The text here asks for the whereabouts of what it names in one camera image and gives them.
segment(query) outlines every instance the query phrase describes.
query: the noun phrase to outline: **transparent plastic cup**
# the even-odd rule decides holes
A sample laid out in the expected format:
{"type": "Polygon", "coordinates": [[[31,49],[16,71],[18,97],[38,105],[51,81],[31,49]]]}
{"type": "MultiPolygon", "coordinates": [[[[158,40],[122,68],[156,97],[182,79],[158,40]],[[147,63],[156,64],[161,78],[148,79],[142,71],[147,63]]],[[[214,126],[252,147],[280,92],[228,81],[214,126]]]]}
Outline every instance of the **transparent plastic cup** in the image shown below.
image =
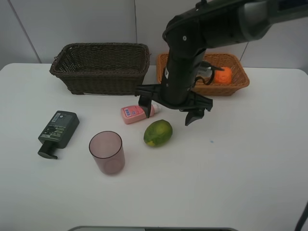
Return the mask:
{"type": "Polygon", "coordinates": [[[125,165],[122,139],[113,131],[96,134],[90,141],[89,150],[104,174],[116,174],[125,165]]]}

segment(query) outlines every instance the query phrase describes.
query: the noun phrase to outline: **black cable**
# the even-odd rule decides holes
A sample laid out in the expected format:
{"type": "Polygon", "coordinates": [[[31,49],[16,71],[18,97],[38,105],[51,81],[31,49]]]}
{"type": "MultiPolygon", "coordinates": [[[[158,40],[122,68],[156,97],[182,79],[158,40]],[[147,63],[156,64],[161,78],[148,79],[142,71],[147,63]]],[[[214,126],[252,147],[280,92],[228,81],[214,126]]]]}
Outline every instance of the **black cable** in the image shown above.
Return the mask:
{"type": "Polygon", "coordinates": [[[303,226],[304,226],[304,224],[305,224],[305,222],[306,222],[306,220],[307,220],[307,218],[308,218],[308,203],[307,203],[307,205],[306,205],[306,207],[305,207],[305,209],[303,211],[302,216],[298,220],[297,225],[296,225],[294,231],[301,231],[303,226]]]}

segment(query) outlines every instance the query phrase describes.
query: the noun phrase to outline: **bottle label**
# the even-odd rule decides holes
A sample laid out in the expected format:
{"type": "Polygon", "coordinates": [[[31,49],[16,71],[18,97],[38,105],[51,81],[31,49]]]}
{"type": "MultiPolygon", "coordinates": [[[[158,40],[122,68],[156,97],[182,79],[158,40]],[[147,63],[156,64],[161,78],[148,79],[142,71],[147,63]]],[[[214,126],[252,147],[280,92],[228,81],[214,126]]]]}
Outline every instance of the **bottle label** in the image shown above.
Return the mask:
{"type": "Polygon", "coordinates": [[[124,110],[124,113],[125,113],[126,117],[131,117],[132,116],[132,114],[130,113],[128,108],[124,108],[123,110],[124,110]]]}
{"type": "Polygon", "coordinates": [[[44,129],[40,137],[58,140],[63,135],[71,119],[71,115],[57,113],[44,129]]]}

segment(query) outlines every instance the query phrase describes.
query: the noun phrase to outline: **pink lotion bottle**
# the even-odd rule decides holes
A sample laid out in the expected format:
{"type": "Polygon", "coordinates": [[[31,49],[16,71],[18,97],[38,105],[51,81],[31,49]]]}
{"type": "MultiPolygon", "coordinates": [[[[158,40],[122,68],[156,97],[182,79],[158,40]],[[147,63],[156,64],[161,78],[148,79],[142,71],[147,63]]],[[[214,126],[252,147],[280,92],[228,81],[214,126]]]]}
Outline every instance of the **pink lotion bottle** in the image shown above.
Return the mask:
{"type": "MultiPolygon", "coordinates": [[[[153,116],[155,113],[158,113],[159,111],[160,111],[159,105],[152,104],[150,116],[153,116]]],[[[131,124],[146,118],[143,109],[138,105],[121,108],[121,115],[123,117],[124,123],[126,124],[131,124]]]]}

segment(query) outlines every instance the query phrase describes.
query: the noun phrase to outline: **white table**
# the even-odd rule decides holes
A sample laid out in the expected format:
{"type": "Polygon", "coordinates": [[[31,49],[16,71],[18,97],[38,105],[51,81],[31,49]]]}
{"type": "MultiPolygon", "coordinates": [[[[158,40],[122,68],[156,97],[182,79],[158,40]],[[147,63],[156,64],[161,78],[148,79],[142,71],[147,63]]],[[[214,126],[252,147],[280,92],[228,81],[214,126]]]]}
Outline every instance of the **white table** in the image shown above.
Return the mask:
{"type": "MultiPolygon", "coordinates": [[[[211,227],[292,231],[308,200],[308,76],[294,69],[246,68],[248,88],[215,97],[202,120],[163,108],[125,125],[134,96],[72,95],[49,64],[0,71],[0,230],[67,231],[76,226],[211,227]],[[37,137],[57,110],[80,124],[58,160],[37,154],[37,137]],[[143,143],[152,122],[174,135],[143,143]],[[103,175],[88,151],[93,135],[123,139],[126,165],[103,175]]],[[[145,82],[154,80],[151,67],[145,82]]]]}

